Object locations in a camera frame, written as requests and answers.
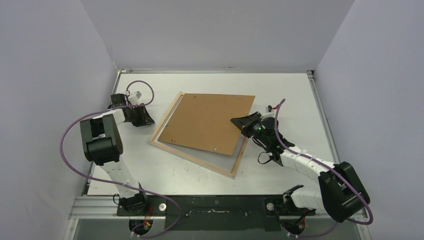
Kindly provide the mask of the light wooden picture frame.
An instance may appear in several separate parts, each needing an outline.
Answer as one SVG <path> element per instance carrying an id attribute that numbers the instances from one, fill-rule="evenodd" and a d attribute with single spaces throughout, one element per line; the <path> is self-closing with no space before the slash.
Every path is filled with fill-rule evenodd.
<path id="1" fill-rule="evenodd" d="M 233 179 L 248 138 L 231 122 L 246 117 L 255 96 L 179 92 L 148 143 Z"/>

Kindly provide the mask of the brown frame backing board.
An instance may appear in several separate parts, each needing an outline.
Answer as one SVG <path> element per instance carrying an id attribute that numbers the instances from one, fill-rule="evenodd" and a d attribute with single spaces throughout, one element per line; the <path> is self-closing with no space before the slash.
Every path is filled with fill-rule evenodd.
<path id="1" fill-rule="evenodd" d="M 232 155 L 241 133 L 231 119 L 245 117 L 254 100 L 253 95 L 185 93 L 158 141 Z"/>

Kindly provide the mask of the white photo paper sheet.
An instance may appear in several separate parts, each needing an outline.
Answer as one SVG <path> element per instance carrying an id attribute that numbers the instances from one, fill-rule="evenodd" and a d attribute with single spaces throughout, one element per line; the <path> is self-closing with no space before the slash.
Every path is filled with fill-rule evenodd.
<path id="1" fill-rule="evenodd" d="M 148 143 L 151 146 L 156 147 L 169 154 L 172 154 L 186 161 L 194 163 L 198 166 L 206 168 L 210 171 L 233 179 L 238 171 L 239 165 L 242 161 L 243 153 L 248 143 L 248 139 L 244 136 L 239 136 L 239 140 L 232 155 L 221 154 L 218 153 L 216 150 L 214 152 L 210 152 L 159 141 L 159 136 L 165 129 L 166 124 L 168 123 L 172 114 L 176 110 L 180 101 L 183 99 L 184 95 L 184 92 L 179 92 L 177 94 L 176 98 L 174 99 L 168 110 L 165 112 L 162 120 L 153 131 L 153 134 L 151 135 Z"/>

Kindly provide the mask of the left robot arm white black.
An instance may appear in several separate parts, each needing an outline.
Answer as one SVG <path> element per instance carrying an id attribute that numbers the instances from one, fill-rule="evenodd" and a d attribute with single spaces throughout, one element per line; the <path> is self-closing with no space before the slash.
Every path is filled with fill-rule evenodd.
<path id="1" fill-rule="evenodd" d="M 141 96 L 139 91 L 113 94 L 106 112 L 79 123 L 86 159 L 100 166 L 118 183 L 119 205 L 139 216 L 149 210 L 149 201 L 123 160 L 124 147 L 118 125 L 131 123 L 134 127 L 144 127 L 155 123 L 141 104 Z"/>

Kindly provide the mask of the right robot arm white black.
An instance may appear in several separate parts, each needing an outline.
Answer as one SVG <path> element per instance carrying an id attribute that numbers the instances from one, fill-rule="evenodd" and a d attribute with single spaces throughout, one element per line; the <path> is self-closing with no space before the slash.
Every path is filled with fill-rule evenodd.
<path id="1" fill-rule="evenodd" d="M 230 121 L 243 136 L 261 147 L 270 161 L 297 171 L 319 186 L 311 189 L 300 184 L 287 190 L 282 201 L 286 213 L 320 210 L 342 223 L 369 207 L 370 197 L 350 163 L 325 161 L 306 153 L 278 131 L 279 122 L 273 113 L 255 112 Z"/>

